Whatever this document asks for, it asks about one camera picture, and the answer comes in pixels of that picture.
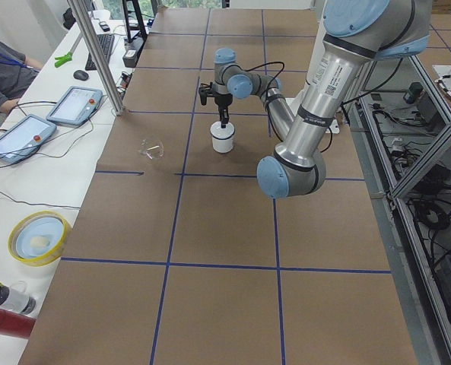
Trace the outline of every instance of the window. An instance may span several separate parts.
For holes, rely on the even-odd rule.
[[[227,0],[161,0],[163,5],[168,8],[222,8]],[[102,0],[105,9],[112,13],[112,19],[123,19],[122,0]],[[151,0],[139,0],[141,12],[145,17],[152,17]],[[128,4],[129,10],[132,9],[132,3]]]

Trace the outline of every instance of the black keyboard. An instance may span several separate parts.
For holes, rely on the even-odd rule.
[[[103,55],[108,63],[110,60],[110,56],[112,55],[112,46],[113,46],[113,34],[97,34],[98,42],[102,47]],[[88,53],[87,64],[85,65],[85,70],[92,71],[96,70],[97,67],[95,62],[91,59],[91,54]]]

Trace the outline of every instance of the black mouse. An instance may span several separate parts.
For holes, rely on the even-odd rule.
[[[83,70],[76,70],[75,72],[73,72],[73,77],[77,80],[86,81],[88,80],[88,73]]]

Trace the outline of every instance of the white cylindrical container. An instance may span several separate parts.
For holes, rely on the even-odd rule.
[[[235,127],[232,123],[227,123],[225,128],[222,128],[221,122],[215,122],[210,127],[211,143],[213,149],[221,154],[230,152],[233,148],[233,135],[235,134]]]

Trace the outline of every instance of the person's arm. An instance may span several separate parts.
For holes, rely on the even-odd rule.
[[[30,67],[34,67],[36,70],[43,68],[43,64],[41,62],[37,61],[36,59],[32,59],[31,57],[26,56],[24,63]]]
[[[19,100],[20,100],[20,98],[19,99],[7,100],[6,102],[4,102],[0,106],[0,113],[9,114],[11,112],[11,110],[13,110],[14,107],[17,105],[17,102]]]

